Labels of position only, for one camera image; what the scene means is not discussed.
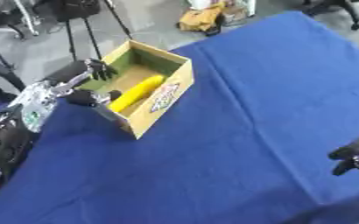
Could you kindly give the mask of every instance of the chair leg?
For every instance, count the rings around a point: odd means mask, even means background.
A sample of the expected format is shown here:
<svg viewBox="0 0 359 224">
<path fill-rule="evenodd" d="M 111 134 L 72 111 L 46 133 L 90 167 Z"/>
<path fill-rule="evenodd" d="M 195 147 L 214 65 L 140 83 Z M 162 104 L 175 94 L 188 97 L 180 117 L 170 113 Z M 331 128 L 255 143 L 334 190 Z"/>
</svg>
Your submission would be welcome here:
<svg viewBox="0 0 359 224">
<path fill-rule="evenodd" d="M 351 25 L 351 30 L 356 31 L 359 29 L 359 16 L 356 10 L 354 9 L 353 4 L 350 0 L 341 0 L 338 3 L 339 6 L 341 6 L 344 10 L 348 12 L 348 14 L 353 19 L 353 24 Z"/>
<path fill-rule="evenodd" d="M 316 4 L 314 7 L 304 10 L 304 13 L 309 17 L 314 17 L 317 14 L 322 13 L 331 5 L 336 4 L 336 0 L 324 0 L 321 3 Z"/>
</svg>

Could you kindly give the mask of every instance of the tripod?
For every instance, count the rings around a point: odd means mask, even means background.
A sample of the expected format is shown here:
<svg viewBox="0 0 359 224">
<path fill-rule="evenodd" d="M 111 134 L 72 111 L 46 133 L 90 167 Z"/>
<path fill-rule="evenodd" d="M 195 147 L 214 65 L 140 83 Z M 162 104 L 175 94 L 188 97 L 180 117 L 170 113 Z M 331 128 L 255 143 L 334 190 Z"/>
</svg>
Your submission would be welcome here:
<svg viewBox="0 0 359 224">
<path fill-rule="evenodd" d="M 81 18 L 83 19 L 84 25 L 87 28 L 87 32 L 88 32 L 89 38 L 91 39 L 93 47 L 95 49 L 96 56 L 99 60 L 101 60 L 102 54 L 101 54 L 101 51 L 99 50 L 99 46 L 96 42 L 95 35 L 92 32 L 91 25 L 88 21 L 88 13 L 85 8 L 85 4 L 87 3 L 87 1 L 88 0 L 79 0 L 77 4 L 69 4 L 69 3 L 67 3 L 67 0 L 62 0 L 62 10 L 64 12 L 64 15 L 68 15 L 67 14 L 68 6 L 79 7 L 81 9 L 81 13 L 82 13 Z M 128 27 L 125 26 L 125 24 L 123 23 L 121 18 L 118 16 L 112 3 L 109 3 L 109 0 L 103 0 L 103 2 L 109 8 L 110 13 L 113 15 L 115 20 L 120 24 L 121 28 L 123 29 L 123 32 L 128 36 L 129 39 L 132 39 L 132 36 L 130 35 L 130 31 L 129 31 Z M 72 29 L 71 29 L 69 17 L 67 17 L 65 25 L 66 25 L 67 36 L 68 36 L 68 41 L 69 41 L 69 52 L 72 54 L 73 60 L 77 60 L 76 50 L 74 48 L 74 37 L 72 35 Z"/>
</svg>

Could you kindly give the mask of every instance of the banana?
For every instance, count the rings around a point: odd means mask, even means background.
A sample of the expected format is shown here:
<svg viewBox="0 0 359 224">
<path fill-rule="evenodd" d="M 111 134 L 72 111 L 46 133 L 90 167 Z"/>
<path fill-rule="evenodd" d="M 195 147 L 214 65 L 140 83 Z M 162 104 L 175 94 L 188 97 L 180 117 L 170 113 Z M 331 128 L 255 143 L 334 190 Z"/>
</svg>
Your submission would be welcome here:
<svg viewBox="0 0 359 224">
<path fill-rule="evenodd" d="M 143 99 L 152 91 L 157 89 L 165 81 L 165 76 L 162 74 L 154 75 L 150 78 L 138 83 L 135 87 L 132 87 L 119 98 L 108 105 L 108 108 L 115 112 L 121 112 L 134 102 Z"/>
</svg>

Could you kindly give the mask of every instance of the table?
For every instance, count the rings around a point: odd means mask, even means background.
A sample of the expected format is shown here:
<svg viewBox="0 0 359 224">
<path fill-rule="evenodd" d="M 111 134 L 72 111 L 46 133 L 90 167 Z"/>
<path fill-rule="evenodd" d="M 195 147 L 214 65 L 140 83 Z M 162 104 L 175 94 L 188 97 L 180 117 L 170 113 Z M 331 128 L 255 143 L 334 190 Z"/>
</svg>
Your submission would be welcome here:
<svg viewBox="0 0 359 224">
<path fill-rule="evenodd" d="M 139 140 L 60 105 L 0 191 L 0 223 L 357 223 L 359 49 L 286 12 L 175 50 L 195 84 Z"/>
</svg>

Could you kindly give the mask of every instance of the chair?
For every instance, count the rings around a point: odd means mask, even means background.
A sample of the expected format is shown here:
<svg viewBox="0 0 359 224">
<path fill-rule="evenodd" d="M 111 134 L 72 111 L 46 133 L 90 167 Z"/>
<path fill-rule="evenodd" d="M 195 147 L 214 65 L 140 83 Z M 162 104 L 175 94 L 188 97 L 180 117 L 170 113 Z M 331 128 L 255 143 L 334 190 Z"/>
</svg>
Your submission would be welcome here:
<svg viewBox="0 0 359 224">
<path fill-rule="evenodd" d="M 348 14 L 351 16 L 353 20 L 353 24 L 351 25 L 351 30 L 356 31 L 359 29 L 359 16 L 356 12 L 353 2 L 359 2 L 359 0 L 322 0 L 321 3 L 316 4 L 314 7 L 305 10 L 304 13 L 307 14 L 310 17 L 313 17 L 317 14 L 322 13 L 327 8 L 329 8 L 332 5 L 338 5 L 342 7 L 345 11 L 348 12 Z M 305 0 L 304 4 L 310 4 L 311 0 Z"/>
</svg>

